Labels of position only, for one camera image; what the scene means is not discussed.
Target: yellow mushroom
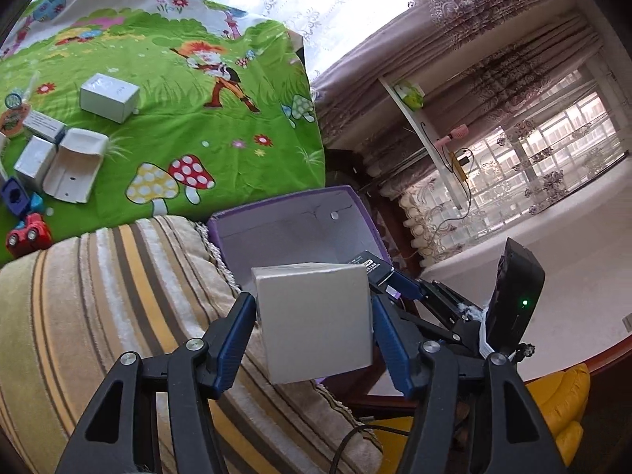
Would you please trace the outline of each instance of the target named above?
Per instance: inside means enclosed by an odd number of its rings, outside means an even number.
[[[152,215],[167,215],[166,199],[178,196],[180,187],[171,175],[154,164],[145,162],[125,191],[125,196],[132,203],[144,205],[152,202]]]

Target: striped cushion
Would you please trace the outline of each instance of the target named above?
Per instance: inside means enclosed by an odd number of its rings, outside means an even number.
[[[33,472],[54,472],[121,353],[170,352],[229,312],[236,292],[203,233],[181,217],[141,219],[0,271],[0,425]],[[172,474],[166,394],[157,406],[163,470]],[[210,406],[231,474],[326,472],[357,424],[313,382],[270,385],[257,328],[233,388]],[[380,459],[374,435],[358,434],[340,470],[372,474]]]

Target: window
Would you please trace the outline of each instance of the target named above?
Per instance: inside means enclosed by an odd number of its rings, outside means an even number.
[[[545,210],[624,155],[614,115],[600,94],[587,69],[574,71],[471,145],[463,167],[463,190],[471,193],[465,218],[467,209],[454,207],[438,177],[408,190],[434,230],[425,240],[437,243],[438,260]]]

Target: blue gripper pad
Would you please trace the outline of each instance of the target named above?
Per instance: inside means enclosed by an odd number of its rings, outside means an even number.
[[[430,380],[431,371],[421,363],[419,345],[423,337],[417,327],[399,318],[388,296],[371,298],[373,332],[394,387],[413,399]]]
[[[419,289],[419,283],[403,275],[398,270],[393,271],[386,284],[408,299],[423,299],[424,294]]]
[[[217,338],[223,335],[225,338],[219,344],[209,348],[209,354],[217,351],[217,375],[213,388],[219,394],[228,390],[235,382],[235,376],[239,369],[239,364],[246,351],[250,334],[255,326],[257,318],[257,302],[255,298],[247,292],[242,292],[231,311],[222,319],[222,330],[218,331]]]

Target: cartoon print bedsheet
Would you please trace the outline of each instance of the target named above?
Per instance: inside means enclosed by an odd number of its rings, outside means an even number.
[[[140,87],[124,124],[79,109],[97,72]],[[324,184],[308,79],[276,21],[205,0],[39,0],[2,46],[2,99],[34,74],[33,109],[110,137],[88,203],[43,194],[56,241],[151,215],[205,219]],[[19,116],[1,131],[12,175],[26,144]],[[0,237],[15,224],[2,206]]]

